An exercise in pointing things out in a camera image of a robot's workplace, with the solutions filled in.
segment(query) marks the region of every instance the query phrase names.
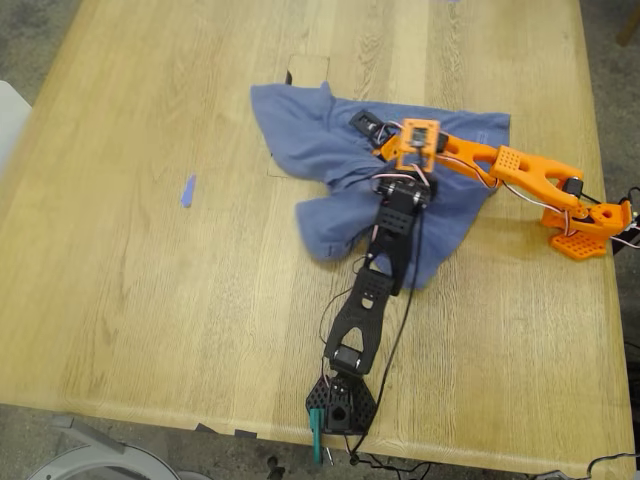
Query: gray floor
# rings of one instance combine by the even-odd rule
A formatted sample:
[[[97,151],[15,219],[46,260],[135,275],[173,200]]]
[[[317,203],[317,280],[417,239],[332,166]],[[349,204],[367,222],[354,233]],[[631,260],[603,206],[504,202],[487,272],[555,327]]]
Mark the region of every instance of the gray floor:
[[[598,118],[607,198],[618,200],[635,181],[640,185],[640,32],[620,48],[614,36],[637,3],[632,0],[583,0],[591,80]],[[62,42],[78,0],[2,0],[0,2],[0,79],[33,103]],[[640,345],[640,253],[616,257],[620,307],[627,340]],[[631,349],[629,355],[639,355]],[[47,426],[49,414],[0,405],[0,480],[27,478],[71,442]],[[187,432],[100,419],[87,422],[112,437],[147,447],[177,469],[214,479],[266,478],[266,460],[280,458],[287,477],[297,479],[393,479],[390,472],[351,467],[344,452],[334,452],[336,466],[317,468],[307,447]],[[400,465],[410,461],[393,460]],[[405,475],[404,479],[419,478]],[[434,465],[427,478],[521,479],[520,474]]]

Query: hole pattern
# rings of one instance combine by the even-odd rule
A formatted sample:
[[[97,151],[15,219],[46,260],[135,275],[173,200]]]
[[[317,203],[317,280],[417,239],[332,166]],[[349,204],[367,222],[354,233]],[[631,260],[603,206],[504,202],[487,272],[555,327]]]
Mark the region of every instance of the hole pattern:
[[[496,165],[502,170],[516,171],[520,168],[520,155],[506,149],[501,149]]]
[[[587,258],[594,254],[604,253],[603,242],[599,242],[584,235],[581,232],[570,237],[559,235],[553,239],[553,243],[562,247],[567,252],[572,252],[578,258]]]

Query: black cable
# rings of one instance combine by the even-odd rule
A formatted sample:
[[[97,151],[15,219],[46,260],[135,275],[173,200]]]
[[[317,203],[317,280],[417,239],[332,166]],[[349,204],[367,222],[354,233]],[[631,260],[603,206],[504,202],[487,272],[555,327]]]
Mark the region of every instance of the black cable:
[[[584,192],[582,192],[582,193],[580,194],[580,196],[581,196],[581,197],[586,198],[587,200],[589,200],[589,201],[591,201],[591,202],[593,202],[593,203],[595,203],[595,204],[600,204],[600,203],[602,203],[600,200],[596,200],[595,198],[590,197],[589,195],[587,195],[587,194],[586,194],[586,193],[584,193]]]
[[[631,205],[633,205],[633,200],[631,199],[631,192],[633,192],[634,190],[635,190],[636,192],[640,192],[640,187],[631,187],[631,188],[629,189],[629,191],[627,192],[627,198],[628,198],[628,199],[629,199],[629,201],[631,202]]]
[[[424,471],[424,473],[422,474],[422,476],[420,477],[420,480],[424,480],[424,478],[427,476],[427,474],[429,473],[429,470],[431,470],[431,462],[420,462],[417,465],[415,465],[413,468],[408,469],[408,468],[399,468],[399,467],[394,467],[393,465],[385,465],[383,464],[380,460],[378,460],[374,455],[372,454],[367,454],[371,457],[371,459],[375,462],[375,464],[373,462],[370,462],[369,460],[361,460],[357,455],[353,454],[351,452],[351,450],[349,449],[349,447],[347,446],[347,451],[349,452],[352,458],[351,464],[352,465],[358,465],[360,463],[364,463],[365,465],[369,465],[369,468],[372,468],[374,470],[377,469],[382,469],[382,470],[387,470],[389,472],[395,472],[398,479],[402,480],[402,477],[400,475],[400,473],[413,473],[415,472],[418,468],[420,468],[423,465],[427,465],[426,470]]]
[[[625,345],[628,345],[628,346],[630,346],[630,347],[633,347],[633,348],[637,348],[638,350],[640,350],[640,345],[636,345],[635,343],[627,342],[627,341],[625,340],[624,344],[625,344]]]
[[[411,469],[409,469],[409,468],[399,468],[399,467],[394,467],[393,465],[385,465],[385,464],[383,464],[380,460],[378,460],[376,457],[374,457],[371,453],[368,453],[367,455],[369,455],[373,460],[375,460],[375,462],[378,465],[380,465],[380,467],[378,467],[378,468],[383,468],[385,470],[397,470],[397,471],[403,472],[403,473],[413,473],[418,468],[420,468],[422,465],[430,465],[431,464],[431,462],[420,462],[415,467],[413,467]]]
[[[360,260],[364,260],[365,258],[367,258],[367,256],[366,256],[366,255],[361,255],[361,256],[359,256],[358,258],[356,258],[356,259],[353,261],[353,263],[351,264],[351,271],[352,271],[355,275],[357,275],[357,274],[358,274],[358,272],[356,271],[356,263],[358,263]]]
[[[340,298],[345,293],[349,293],[352,289],[353,287],[349,287],[344,292],[340,292],[339,294],[335,295],[331,300],[329,300],[329,303],[327,303],[327,306],[324,307],[324,311],[322,312],[322,316],[320,317],[320,322],[318,323],[318,338],[325,345],[327,344],[327,341],[324,338],[322,338],[322,324],[324,322],[324,316],[327,314],[327,310],[329,310],[329,307],[333,302],[335,302],[338,298]]]
[[[587,466],[587,476],[586,477],[580,477],[580,478],[567,477],[567,475],[563,474],[560,470],[552,470],[552,471],[546,472],[546,473],[539,473],[539,474],[535,475],[534,478],[535,477],[540,477],[540,476],[550,476],[550,475],[553,475],[553,474],[559,474],[559,475],[562,475],[562,478],[571,478],[571,480],[591,480],[591,478],[592,478],[591,477],[591,471],[593,470],[593,467],[595,467],[598,463],[603,462],[605,460],[615,460],[616,458],[621,458],[621,457],[638,458],[638,457],[640,457],[640,453],[616,453],[615,455],[605,455],[604,457],[594,458],[593,460],[591,460],[591,462]]]
[[[429,470],[431,470],[431,465],[433,465],[433,463],[430,463],[429,466],[427,467],[427,469],[424,471],[424,473],[422,474],[422,476],[420,477],[420,480],[424,480],[424,478],[427,476],[427,473],[429,473]]]
[[[400,328],[398,329],[396,339],[393,342],[393,347],[391,347],[391,353],[389,354],[389,359],[387,360],[387,364],[384,367],[384,372],[382,374],[382,381],[380,382],[380,390],[378,391],[378,399],[376,400],[376,407],[373,411],[373,418],[371,419],[372,422],[373,422],[373,419],[375,419],[376,414],[378,413],[378,408],[380,408],[380,400],[382,400],[384,387],[385,387],[385,384],[387,383],[387,376],[389,375],[389,370],[391,369],[391,363],[393,362],[393,357],[396,354],[398,343],[400,342],[400,337],[402,336],[402,331],[404,330],[404,327],[407,323],[407,317],[409,316],[409,309],[411,308],[411,303],[413,301],[413,293],[416,290],[416,282],[418,280],[418,264],[420,263],[420,253],[422,250],[422,224],[423,224],[423,217],[422,217],[422,213],[420,213],[420,225],[418,227],[418,248],[416,249],[417,250],[416,259],[415,259],[415,266],[413,270],[413,278],[411,279],[411,288],[409,290],[409,298],[407,299],[407,306],[404,310],[404,316],[402,317],[402,322],[400,323]],[[360,440],[358,440],[358,442],[356,443],[356,446],[353,447],[353,449],[349,449],[348,447],[349,444],[347,442],[347,450],[350,450],[352,457],[355,456],[356,453],[358,453],[358,448],[360,448],[360,446],[362,445],[362,442],[364,442],[364,439],[367,437],[368,433],[369,433],[369,430],[367,429],[367,431],[364,432],[364,434],[360,437]]]
[[[617,453],[615,455],[607,455],[604,457],[598,457],[596,459],[593,459],[591,460],[591,463],[587,467],[587,476],[585,477],[585,480],[588,480],[591,478],[591,470],[593,470],[593,467],[595,467],[596,464],[598,464],[599,462],[602,462],[604,460],[615,460],[616,458],[621,458],[621,457],[638,458],[639,456],[640,456],[640,453]]]

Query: white wire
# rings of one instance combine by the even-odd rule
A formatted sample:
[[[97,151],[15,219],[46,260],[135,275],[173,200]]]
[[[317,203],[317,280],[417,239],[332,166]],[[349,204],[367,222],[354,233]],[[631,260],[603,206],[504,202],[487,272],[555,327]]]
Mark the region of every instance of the white wire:
[[[624,241],[624,240],[622,240],[621,238],[611,237],[611,240],[613,240],[613,241],[615,241],[615,242],[624,243],[627,247],[631,247],[631,248],[640,248],[640,245],[634,245],[633,243],[625,242],[625,241]]]
[[[412,163],[411,166],[413,167],[413,169],[418,172],[418,175],[420,175],[420,178],[422,179],[422,181],[424,182],[424,184],[427,187],[430,187],[431,185],[429,185],[429,182],[427,181],[427,177],[424,176],[424,173],[422,173],[422,169],[420,167],[418,167],[415,163]]]
[[[554,207],[553,205],[548,205],[546,203],[542,203],[542,202],[536,202],[535,200],[526,197],[524,195],[522,195],[520,192],[518,192],[516,189],[514,189],[513,187],[511,187],[510,185],[507,185],[506,182],[502,182],[502,184],[507,187],[507,190],[509,190],[511,193],[517,195],[518,197],[522,198],[523,200],[526,200],[527,202],[533,203],[534,205],[538,205],[539,207],[543,207],[543,208],[548,208],[549,210],[553,210],[556,213],[559,213],[560,215],[564,214],[564,212],[556,207]]]
[[[404,127],[403,127],[402,125],[400,125],[398,122],[389,121],[389,122],[387,122],[387,125],[393,125],[393,126],[396,126],[396,127],[398,127],[400,130],[403,130],[403,129],[404,129]]]
[[[564,211],[564,236],[569,236],[569,211]]]
[[[451,162],[456,162],[456,163],[459,163],[460,165],[462,165],[463,167],[470,168],[470,169],[471,169],[471,170],[473,170],[473,172],[476,174],[476,176],[478,177],[478,180],[480,180],[480,182],[481,182],[485,187],[487,187],[489,190],[493,190],[494,188],[497,188],[497,187],[498,187],[498,185],[499,185],[499,183],[500,183],[500,180],[498,180],[498,179],[496,178],[496,183],[495,183],[493,186],[489,185],[487,182],[485,182],[485,181],[484,181],[484,178],[482,178],[482,175],[480,175],[480,172],[479,172],[478,170],[476,170],[475,168],[473,168],[473,167],[471,167],[471,166],[467,165],[467,164],[466,164],[466,163],[464,163],[462,160],[458,160],[458,159],[457,159],[457,158],[455,158],[455,157],[449,157],[449,156],[447,156],[447,155],[437,155],[437,157],[438,157],[438,158],[443,158],[443,159],[448,160],[448,161],[451,161]]]
[[[415,182],[415,178],[411,175],[407,175],[406,173],[379,173],[371,177],[372,180],[376,178],[408,178],[409,180],[413,180]]]
[[[398,122],[384,122],[384,125],[382,126],[382,128],[378,132],[378,140],[377,140],[378,143],[380,143],[380,140],[382,139],[382,132],[384,132],[384,127],[389,126],[389,125],[393,125],[394,127],[397,127],[400,130],[402,130],[404,128]]]

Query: teal clamp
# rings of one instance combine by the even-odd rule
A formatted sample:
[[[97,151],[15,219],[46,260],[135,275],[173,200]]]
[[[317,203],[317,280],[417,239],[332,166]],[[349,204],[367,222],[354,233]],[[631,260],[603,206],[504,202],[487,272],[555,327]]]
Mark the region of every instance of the teal clamp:
[[[322,426],[324,408],[312,408],[309,411],[309,424],[313,432],[313,462],[322,464]]]

